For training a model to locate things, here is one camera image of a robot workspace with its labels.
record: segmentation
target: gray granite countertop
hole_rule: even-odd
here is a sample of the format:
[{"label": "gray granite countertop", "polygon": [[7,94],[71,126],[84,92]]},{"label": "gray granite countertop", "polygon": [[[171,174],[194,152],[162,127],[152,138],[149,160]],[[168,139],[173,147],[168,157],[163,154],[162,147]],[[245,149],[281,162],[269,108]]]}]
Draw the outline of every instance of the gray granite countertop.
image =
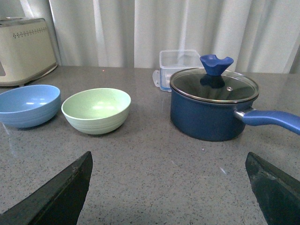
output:
[{"label": "gray granite countertop", "polygon": [[[299,136],[267,125],[246,126],[226,142],[191,138],[170,121],[171,93],[155,87],[153,71],[58,67],[31,82],[57,86],[62,102],[87,89],[121,89],[131,96],[131,109],[106,135],[75,130],[61,111],[33,128],[0,124],[0,213],[90,150],[94,166],[79,225],[265,225],[245,169],[247,154],[300,180]],[[300,115],[300,75],[246,75],[260,85],[254,108]]]}]

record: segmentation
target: blue handle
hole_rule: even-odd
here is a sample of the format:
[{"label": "blue handle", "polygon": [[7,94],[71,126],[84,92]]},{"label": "blue handle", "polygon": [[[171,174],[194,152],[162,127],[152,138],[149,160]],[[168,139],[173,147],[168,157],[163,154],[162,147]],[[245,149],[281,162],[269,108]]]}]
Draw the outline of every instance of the blue handle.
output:
[{"label": "blue handle", "polygon": [[242,121],[251,126],[274,124],[300,135],[300,117],[288,112],[252,110]]},{"label": "blue handle", "polygon": [[226,57],[225,59],[218,59],[216,55],[203,55],[200,57],[206,73],[211,76],[220,76],[231,64],[233,59]]}]

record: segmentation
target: green bowl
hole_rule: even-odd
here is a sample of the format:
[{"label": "green bowl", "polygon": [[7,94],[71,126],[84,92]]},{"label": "green bowl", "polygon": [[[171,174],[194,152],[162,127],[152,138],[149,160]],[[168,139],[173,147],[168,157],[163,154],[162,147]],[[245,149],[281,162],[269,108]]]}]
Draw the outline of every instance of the green bowl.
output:
[{"label": "green bowl", "polygon": [[75,129],[100,135],[124,123],[130,103],[130,96],[122,90],[97,88],[72,95],[64,101],[61,111]]}]

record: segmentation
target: blue lid knob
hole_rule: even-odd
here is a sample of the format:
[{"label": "blue lid knob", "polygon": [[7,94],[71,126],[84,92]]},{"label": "blue lid knob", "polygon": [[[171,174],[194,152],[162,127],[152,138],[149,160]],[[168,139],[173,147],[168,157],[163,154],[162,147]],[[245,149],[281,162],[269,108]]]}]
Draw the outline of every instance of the blue lid knob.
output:
[{"label": "blue lid knob", "polygon": [[225,59],[218,59],[216,55],[203,55],[200,57],[206,73],[211,76],[221,76],[221,74],[233,64],[233,59],[226,57]]}]

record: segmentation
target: blue saucepan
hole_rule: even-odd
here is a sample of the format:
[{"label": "blue saucepan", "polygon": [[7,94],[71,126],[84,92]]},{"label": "blue saucepan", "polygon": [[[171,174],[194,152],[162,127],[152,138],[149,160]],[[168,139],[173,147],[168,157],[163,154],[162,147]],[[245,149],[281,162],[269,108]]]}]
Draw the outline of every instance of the blue saucepan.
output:
[{"label": "blue saucepan", "polygon": [[226,70],[233,63],[215,55],[201,58],[203,68],[179,71],[170,78],[171,121],[183,133],[206,141],[237,137],[245,125],[275,124],[300,135],[300,117],[281,111],[260,111],[252,103],[256,82]]}]

